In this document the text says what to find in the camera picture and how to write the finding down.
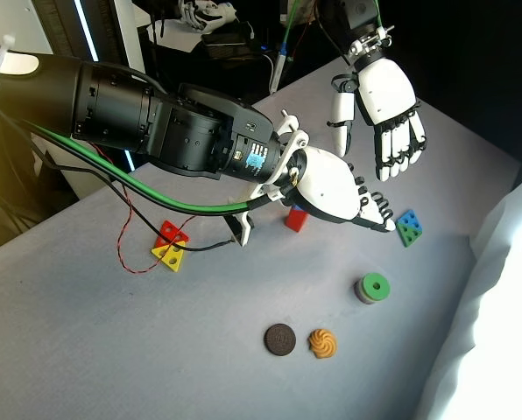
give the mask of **table surface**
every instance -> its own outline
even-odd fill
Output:
[[[261,101],[274,123],[285,108],[311,145],[331,150],[333,61]],[[424,234],[404,248],[397,233],[310,218],[283,226],[279,203],[253,212],[246,248],[187,253],[180,273],[133,276],[116,256],[126,207],[107,188],[0,248],[0,420],[109,418],[409,418],[444,340],[473,257],[469,235],[510,190],[518,163],[425,103],[429,138],[401,177],[375,180],[373,131],[358,117],[347,156],[396,214],[412,208]],[[150,165],[136,172],[176,199],[216,204],[243,182],[183,178]],[[158,224],[186,216],[139,197]],[[197,218],[190,246],[229,237],[222,218]],[[135,220],[127,263],[153,263],[155,236]],[[385,275],[391,295],[356,300],[353,283]],[[297,344],[268,353],[267,327],[286,323]],[[335,357],[317,360],[307,337],[327,328]]]

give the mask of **white glove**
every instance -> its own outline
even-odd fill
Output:
[[[180,0],[181,21],[200,33],[215,29],[236,20],[236,9],[231,3],[216,4],[210,0]]]
[[[363,68],[358,83],[358,104],[366,123],[374,126],[377,177],[386,181],[406,171],[427,147],[413,85],[386,58]]]

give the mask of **red triangle block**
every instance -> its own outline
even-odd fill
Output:
[[[170,241],[185,241],[189,242],[189,237],[181,231],[178,231],[178,227],[171,223],[169,220],[164,221],[162,224],[162,228],[159,230],[163,236],[165,236]],[[159,236],[154,243],[154,248],[163,247],[167,245],[169,242],[164,241],[164,239]]]

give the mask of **robotic arm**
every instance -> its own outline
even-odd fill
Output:
[[[326,221],[394,229],[387,200],[369,194],[339,157],[308,146],[292,115],[275,130],[255,109],[203,87],[168,94],[121,66],[2,49],[0,56],[0,109],[18,121],[146,155],[179,175],[248,181],[248,200],[266,196]],[[285,133],[292,133],[286,146]],[[245,245],[247,212],[237,224],[226,220]]]
[[[354,67],[352,73],[332,81],[336,93],[328,125],[334,131],[337,155],[349,151],[356,97],[364,120],[374,127],[377,177],[382,181],[397,177],[419,159],[427,138],[411,82],[384,55],[392,43],[393,26],[382,26],[376,0],[321,0],[319,11],[323,25]]]

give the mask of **green triangle block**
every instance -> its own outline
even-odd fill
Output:
[[[422,236],[422,232],[412,226],[406,225],[404,223],[396,223],[396,226],[405,248],[409,248]]]

